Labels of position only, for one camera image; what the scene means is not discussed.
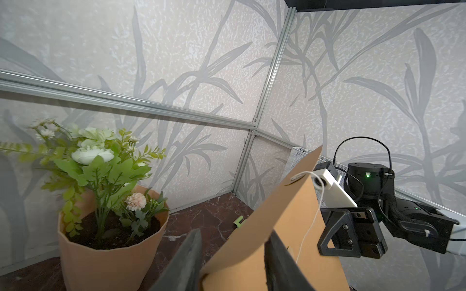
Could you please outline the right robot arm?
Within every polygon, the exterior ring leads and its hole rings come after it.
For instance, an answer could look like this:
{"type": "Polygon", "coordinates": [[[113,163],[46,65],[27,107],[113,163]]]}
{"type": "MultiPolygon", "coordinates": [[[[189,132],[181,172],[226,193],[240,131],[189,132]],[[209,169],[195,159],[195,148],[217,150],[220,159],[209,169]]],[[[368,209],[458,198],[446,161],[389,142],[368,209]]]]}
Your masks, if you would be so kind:
{"type": "Polygon", "coordinates": [[[325,204],[325,229],[317,244],[321,255],[380,259],[388,250],[381,225],[415,246],[466,254],[465,218],[396,197],[391,165],[351,162],[343,169],[332,160],[317,164],[314,173],[325,204]]]}

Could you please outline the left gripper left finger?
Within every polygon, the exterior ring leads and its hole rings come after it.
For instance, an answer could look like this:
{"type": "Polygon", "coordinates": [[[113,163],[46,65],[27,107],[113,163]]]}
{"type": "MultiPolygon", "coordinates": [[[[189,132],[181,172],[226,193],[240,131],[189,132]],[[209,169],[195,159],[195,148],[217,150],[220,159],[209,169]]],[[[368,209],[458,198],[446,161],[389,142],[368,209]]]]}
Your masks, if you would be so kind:
{"type": "Polygon", "coordinates": [[[199,291],[202,264],[201,231],[190,231],[150,291],[199,291]]]}

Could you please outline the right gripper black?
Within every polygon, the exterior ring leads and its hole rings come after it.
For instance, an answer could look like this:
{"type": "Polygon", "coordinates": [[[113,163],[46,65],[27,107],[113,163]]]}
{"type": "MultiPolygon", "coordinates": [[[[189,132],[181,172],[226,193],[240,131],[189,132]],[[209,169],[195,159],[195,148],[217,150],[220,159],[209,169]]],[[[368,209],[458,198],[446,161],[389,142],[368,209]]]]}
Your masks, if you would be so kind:
{"type": "Polygon", "coordinates": [[[325,229],[317,243],[322,256],[380,259],[388,250],[371,207],[321,209],[325,229]]]}

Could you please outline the brown file bag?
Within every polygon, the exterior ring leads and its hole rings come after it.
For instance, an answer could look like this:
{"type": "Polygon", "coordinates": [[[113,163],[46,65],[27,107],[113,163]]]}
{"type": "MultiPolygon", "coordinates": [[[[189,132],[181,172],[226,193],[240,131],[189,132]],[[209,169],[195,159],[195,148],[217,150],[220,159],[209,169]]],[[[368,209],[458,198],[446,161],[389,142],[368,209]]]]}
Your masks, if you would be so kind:
{"type": "Polygon", "coordinates": [[[322,148],[304,157],[201,270],[203,291],[347,291],[341,261],[317,244],[325,230],[311,171],[322,148]]]}

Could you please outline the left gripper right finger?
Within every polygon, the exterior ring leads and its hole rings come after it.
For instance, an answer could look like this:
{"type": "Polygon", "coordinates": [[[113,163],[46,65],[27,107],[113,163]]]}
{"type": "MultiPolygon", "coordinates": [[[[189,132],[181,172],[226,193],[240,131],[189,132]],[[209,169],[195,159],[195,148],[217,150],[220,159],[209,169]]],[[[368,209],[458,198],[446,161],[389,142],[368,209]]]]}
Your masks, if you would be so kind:
{"type": "Polygon", "coordinates": [[[265,243],[264,261],[269,291],[315,291],[275,231],[265,243]]]}

